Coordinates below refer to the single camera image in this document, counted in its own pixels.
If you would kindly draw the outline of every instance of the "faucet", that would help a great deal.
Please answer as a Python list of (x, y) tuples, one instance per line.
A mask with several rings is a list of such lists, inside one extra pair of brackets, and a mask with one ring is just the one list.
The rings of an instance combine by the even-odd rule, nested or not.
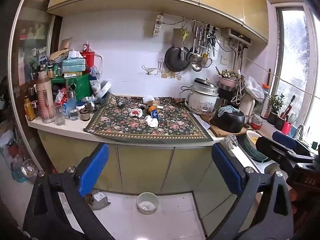
[(295, 139), (297, 134), (299, 134), (299, 139), (298, 140), (302, 141), (303, 129), (304, 129), (304, 125), (303, 124), (299, 125), (297, 130), (296, 130), (296, 132), (294, 133), (293, 138)]

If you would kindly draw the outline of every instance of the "drinking glass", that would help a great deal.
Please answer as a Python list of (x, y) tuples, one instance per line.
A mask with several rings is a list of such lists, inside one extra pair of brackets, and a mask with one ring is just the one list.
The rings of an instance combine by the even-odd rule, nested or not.
[(64, 114), (62, 111), (62, 104), (61, 103), (54, 103), (54, 122), (56, 125), (64, 125), (66, 123), (66, 119), (64, 118)]

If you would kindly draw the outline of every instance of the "clothesline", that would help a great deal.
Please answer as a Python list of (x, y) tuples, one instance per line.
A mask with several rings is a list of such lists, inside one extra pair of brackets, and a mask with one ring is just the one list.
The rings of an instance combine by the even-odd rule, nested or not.
[[(259, 68), (261, 68), (261, 69), (263, 69), (264, 71), (266, 71), (266, 72), (268, 72), (268, 73), (269, 73), (269, 71), (268, 71), (268, 70), (266, 70), (266, 69), (264, 69), (263, 67), (259, 66), (257, 63), (253, 62), (251, 59), (249, 59), (249, 58), (246, 58), (246, 59), (247, 59), (247, 60), (249, 60), (250, 62), (252, 62), (253, 64), (255, 64), (256, 66), (258, 66)], [(291, 85), (291, 86), (295, 87), (296, 89), (299, 89), (300, 91), (302, 91), (302, 92), (304, 92), (304, 93), (307, 93), (308, 95), (311, 95), (311, 96), (314, 96), (315, 98), (320, 99), (320, 98), (319, 98), (319, 97), (317, 97), (316, 95), (311, 94), (311, 93), (309, 93), (309, 92), (307, 92), (307, 91), (305, 91), (305, 90), (302, 90), (302, 89), (300, 89), (300, 88), (296, 87), (295, 85), (293, 85), (293, 84), (291, 84), (291, 83), (289, 83), (289, 82), (287, 82), (287, 81), (283, 80), (282, 78), (278, 77), (277, 75), (275, 75), (275, 74), (273, 74), (273, 73), (271, 73), (271, 75), (273, 75), (273, 76), (277, 77), (278, 79), (282, 80), (283, 82), (285, 82), (285, 83), (287, 83), (287, 84), (289, 84), (289, 85)]]

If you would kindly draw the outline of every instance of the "wall switch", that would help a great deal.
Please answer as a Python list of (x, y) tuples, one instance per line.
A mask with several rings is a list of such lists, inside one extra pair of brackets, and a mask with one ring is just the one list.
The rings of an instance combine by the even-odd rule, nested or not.
[(159, 36), (160, 35), (160, 29), (161, 29), (161, 23), (159, 23), (163, 21), (163, 15), (158, 14), (157, 18), (156, 18), (156, 23), (155, 23), (155, 27), (153, 28), (153, 36)]
[(220, 63), (221, 63), (222, 65), (227, 65), (227, 64), (228, 64), (228, 58), (221, 56)]

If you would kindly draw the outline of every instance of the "green storage box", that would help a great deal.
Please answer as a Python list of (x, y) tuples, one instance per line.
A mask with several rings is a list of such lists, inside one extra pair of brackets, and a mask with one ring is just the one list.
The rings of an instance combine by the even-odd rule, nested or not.
[(52, 84), (66, 84), (70, 86), (71, 84), (76, 85), (76, 99), (78, 102), (81, 101), (84, 97), (89, 97), (92, 95), (92, 90), (89, 81), (89, 73), (85, 73), (82, 76), (68, 78), (64, 77), (55, 77), (51, 79)]

